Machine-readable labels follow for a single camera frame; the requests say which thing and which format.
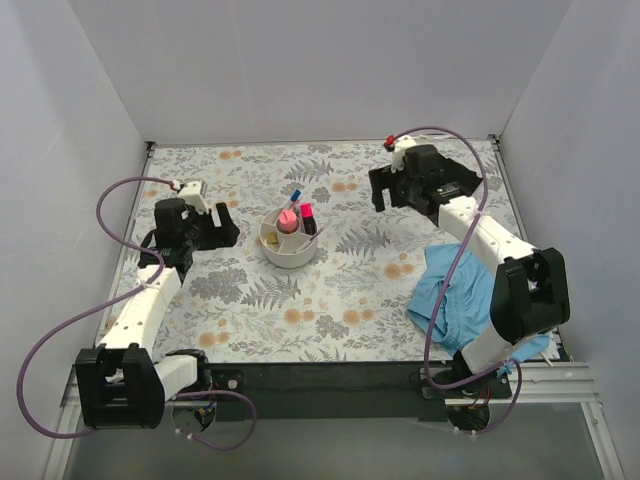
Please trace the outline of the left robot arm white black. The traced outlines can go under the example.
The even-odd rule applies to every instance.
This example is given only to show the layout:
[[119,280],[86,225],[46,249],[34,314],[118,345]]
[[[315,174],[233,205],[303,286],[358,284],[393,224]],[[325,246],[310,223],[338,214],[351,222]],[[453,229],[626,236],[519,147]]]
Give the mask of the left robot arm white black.
[[213,386],[206,355],[183,349],[153,359],[153,347],[169,306],[199,251],[236,245],[239,229],[228,207],[172,198],[154,207],[155,227],[143,239],[139,292],[129,298],[111,329],[75,361],[81,410],[92,429],[155,428],[165,404],[181,391],[193,400]]

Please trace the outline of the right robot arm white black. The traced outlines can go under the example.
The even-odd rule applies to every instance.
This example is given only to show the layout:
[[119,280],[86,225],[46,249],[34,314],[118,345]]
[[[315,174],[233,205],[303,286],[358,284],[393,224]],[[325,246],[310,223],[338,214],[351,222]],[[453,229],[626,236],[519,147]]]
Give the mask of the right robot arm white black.
[[474,197],[488,191],[484,168],[471,170],[408,136],[389,137],[384,147],[390,165],[369,172],[375,209],[412,208],[456,237],[459,250],[473,253],[494,277],[489,324],[455,352],[449,370],[425,378],[434,389],[475,397],[524,342],[569,320],[564,257],[517,238],[485,212],[486,200]]

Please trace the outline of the blue capped white marker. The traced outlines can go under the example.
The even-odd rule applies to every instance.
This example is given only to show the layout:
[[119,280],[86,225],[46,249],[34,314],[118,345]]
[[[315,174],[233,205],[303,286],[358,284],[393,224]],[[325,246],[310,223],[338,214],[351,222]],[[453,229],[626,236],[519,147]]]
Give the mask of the blue capped white marker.
[[301,195],[301,191],[299,189],[296,189],[293,194],[290,196],[285,209],[286,210],[292,210],[294,208],[294,206],[296,205],[296,203],[299,200],[299,197]]

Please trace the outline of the white round divided organizer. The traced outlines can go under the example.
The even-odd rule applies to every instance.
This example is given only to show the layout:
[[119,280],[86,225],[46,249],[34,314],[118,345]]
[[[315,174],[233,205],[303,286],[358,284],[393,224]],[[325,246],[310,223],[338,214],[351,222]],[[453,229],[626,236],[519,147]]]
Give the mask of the white round divided organizer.
[[[298,216],[299,228],[293,234],[283,234],[278,231],[276,221],[281,212],[280,209],[270,211],[263,218],[259,227],[259,238],[263,252],[271,263],[284,269],[295,269],[306,265],[315,256],[318,247],[317,238],[306,250],[294,253],[311,237],[304,232],[300,214],[296,210],[294,211]],[[270,245],[266,242],[266,236],[271,232],[277,233],[279,243],[276,245]]]

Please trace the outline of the thin purple gel pen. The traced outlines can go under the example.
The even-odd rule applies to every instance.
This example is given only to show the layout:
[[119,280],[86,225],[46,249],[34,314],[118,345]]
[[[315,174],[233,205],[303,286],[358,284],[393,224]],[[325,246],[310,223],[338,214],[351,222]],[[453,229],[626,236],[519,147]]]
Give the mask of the thin purple gel pen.
[[319,237],[319,235],[324,231],[324,229],[325,228],[322,227],[316,233],[311,235],[311,237],[308,240],[306,240],[300,247],[298,247],[298,249],[294,253],[297,254],[306,250],[308,246],[311,245]]

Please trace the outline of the pink pack of pens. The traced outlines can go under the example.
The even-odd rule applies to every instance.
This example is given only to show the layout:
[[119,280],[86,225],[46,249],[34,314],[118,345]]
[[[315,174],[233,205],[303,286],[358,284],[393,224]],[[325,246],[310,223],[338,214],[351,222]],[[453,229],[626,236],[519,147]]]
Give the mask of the pink pack of pens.
[[299,228],[298,216],[292,209],[283,209],[276,221],[276,227],[283,234],[293,234]]

